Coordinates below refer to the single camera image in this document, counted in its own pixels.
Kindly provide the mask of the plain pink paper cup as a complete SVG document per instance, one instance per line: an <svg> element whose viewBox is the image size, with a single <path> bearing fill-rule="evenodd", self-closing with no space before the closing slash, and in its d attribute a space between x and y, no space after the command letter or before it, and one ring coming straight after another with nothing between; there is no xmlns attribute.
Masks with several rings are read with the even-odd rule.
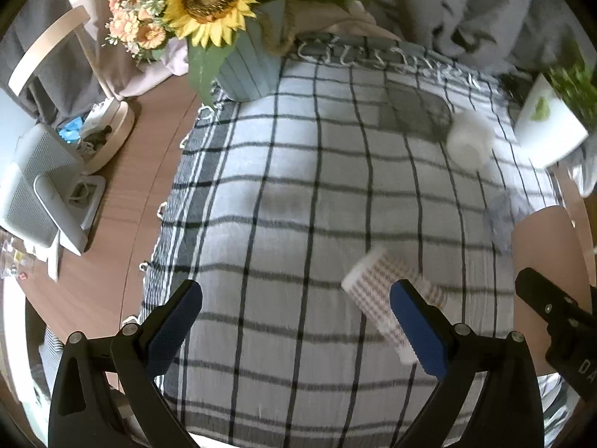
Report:
<svg viewBox="0 0 597 448"><path fill-rule="evenodd" d="M592 310L581 243L564 207L546 207L519 221L512 233L512 253L515 273L530 267L569 294L584 311ZM550 347L546 321L519 297L514 298L514 328L526 339L536 374L552 374L554 369L544 358Z"/></svg>

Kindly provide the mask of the clear cup blue lettering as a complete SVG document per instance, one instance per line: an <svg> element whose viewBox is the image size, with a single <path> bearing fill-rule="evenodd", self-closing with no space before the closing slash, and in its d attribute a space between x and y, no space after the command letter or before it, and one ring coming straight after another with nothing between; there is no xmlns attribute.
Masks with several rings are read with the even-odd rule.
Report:
<svg viewBox="0 0 597 448"><path fill-rule="evenodd" d="M510 189L489 202L485 211L485 224L493 245L500 253L511 253L514 228L531 212L532 207L528 201Z"/></svg>

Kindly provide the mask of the houndstooth patterned paper cup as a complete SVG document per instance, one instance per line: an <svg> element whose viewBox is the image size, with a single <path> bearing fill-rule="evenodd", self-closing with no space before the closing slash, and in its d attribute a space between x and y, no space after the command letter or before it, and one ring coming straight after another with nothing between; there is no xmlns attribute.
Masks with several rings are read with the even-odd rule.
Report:
<svg viewBox="0 0 597 448"><path fill-rule="evenodd" d="M409 280L428 304L445 309L447 293L383 247L374 247L360 259L342 280L341 287L396 350L401 362L413 365L418 357L390 303L391 288L402 279Z"/></svg>

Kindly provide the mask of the white plastic cup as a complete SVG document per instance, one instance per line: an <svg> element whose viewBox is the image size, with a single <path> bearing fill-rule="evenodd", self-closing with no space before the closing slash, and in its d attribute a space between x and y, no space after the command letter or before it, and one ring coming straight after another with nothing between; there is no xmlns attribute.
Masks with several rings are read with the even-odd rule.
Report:
<svg viewBox="0 0 597 448"><path fill-rule="evenodd" d="M490 120L475 110L462 110L453 116L446 150L458 167L476 172L489 162L494 141L495 133Z"/></svg>

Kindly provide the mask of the checkered black white tablecloth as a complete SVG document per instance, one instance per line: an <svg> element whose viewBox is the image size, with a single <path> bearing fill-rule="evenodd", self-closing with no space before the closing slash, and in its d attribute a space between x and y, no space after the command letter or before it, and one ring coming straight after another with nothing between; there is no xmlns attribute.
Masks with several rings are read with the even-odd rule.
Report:
<svg viewBox="0 0 597 448"><path fill-rule="evenodd" d="M390 80L482 113L495 141L469 172L432 143L383 130ZM392 447L435 380L407 366L341 287L373 247L404 260L478 334L513 327L514 274L485 224L514 190L560 195L512 128L496 76L418 46L302 37L274 93L216 93L182 152L144 280L142 315L185 280L199 317L159 387L196 435L238 447Z"/></svg>

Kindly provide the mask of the white desk fan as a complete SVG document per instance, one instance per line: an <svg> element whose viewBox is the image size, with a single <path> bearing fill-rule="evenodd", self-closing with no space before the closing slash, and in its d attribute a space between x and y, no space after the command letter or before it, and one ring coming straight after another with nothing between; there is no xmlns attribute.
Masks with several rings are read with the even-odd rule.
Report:
<svg viewBox="0 0 597 448"><path fill-rule="evenodd" d="M82 255L106 185L84 168L82 157L51 127L32 127L1 173L1 227L41 248L58 241Z"/></svg>

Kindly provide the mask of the white plant pot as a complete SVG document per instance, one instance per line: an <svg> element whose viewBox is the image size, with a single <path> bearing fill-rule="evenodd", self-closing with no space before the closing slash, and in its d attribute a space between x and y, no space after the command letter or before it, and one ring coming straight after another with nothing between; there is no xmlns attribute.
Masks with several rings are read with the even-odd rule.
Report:
<svg viewBox="0 0 597 448"><path fill-rule="evenodd" d="M588 138L586 127L540 74L519 112L514 134L535 168L548 168Z"/></svg>

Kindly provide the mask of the green potted plant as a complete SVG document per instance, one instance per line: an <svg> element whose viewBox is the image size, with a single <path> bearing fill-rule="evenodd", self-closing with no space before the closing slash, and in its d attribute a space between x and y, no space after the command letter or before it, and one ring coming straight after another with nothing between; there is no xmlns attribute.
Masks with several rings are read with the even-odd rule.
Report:
<svg viewBox="0 0 597 448"><path fill-rule="evenodd" d="M589 65L576 41L567 47L567 64L550 67L550 85L589 134L596 131L596 67Z"/></svg>

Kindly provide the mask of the dark transparent square container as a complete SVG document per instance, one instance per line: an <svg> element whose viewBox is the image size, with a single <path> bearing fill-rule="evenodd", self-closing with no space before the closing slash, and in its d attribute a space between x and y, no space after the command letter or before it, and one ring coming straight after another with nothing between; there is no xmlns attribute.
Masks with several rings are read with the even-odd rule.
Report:
<svg viewBox="0 0 597 448"><path fill-rule="evenodd" d="M385 83L378 120L383 130L440 143L446 140L451 123L451 112L441 97L406 84Z"/></svg>

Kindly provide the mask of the round wooden tray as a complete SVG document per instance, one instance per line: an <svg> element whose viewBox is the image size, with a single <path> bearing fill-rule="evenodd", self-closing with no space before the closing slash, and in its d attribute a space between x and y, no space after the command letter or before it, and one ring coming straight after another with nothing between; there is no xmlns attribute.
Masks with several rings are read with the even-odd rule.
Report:
<svg viewBox="0 0 597 448"><path fill-rule="evenodd" d="M135 113L126 101L107 98L96 104L84 121L77 146L85 175L107 165L125 144L135 124Z"/></svg>

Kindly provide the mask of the beige wooden chair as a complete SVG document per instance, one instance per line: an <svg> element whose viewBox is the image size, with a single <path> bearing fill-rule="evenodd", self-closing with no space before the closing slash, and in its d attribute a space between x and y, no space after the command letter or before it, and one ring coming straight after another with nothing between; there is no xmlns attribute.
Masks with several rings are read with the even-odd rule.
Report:
<svg viewBox="0 0 597 448"><path fill-rule="evenodd" d="M44 60L56 49L70 34L75 34L83 54L90 65L94 76L107 98L116 99L116 95L109 88L103 72L100 70L99 61L91 44L84 25L90 20L86 9L79 5L58 18L47 28L37 40L28 48L12 72L8 88L19 95L27 85L33 74L40 68Z"/></svg>

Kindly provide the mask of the blue ribbed flower vase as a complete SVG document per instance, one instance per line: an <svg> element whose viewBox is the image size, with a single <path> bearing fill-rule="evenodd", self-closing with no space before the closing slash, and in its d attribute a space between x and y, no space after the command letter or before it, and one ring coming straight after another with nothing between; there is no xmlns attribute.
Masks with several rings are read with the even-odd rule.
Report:
<svg viewBox="0 0 597 448"><path fill-rule="evenodd" d="M280 75L285 0L258 5L256 18L246 20L236 45L216 75L226 96L237 102L254 101L272 94Z"/></svg>

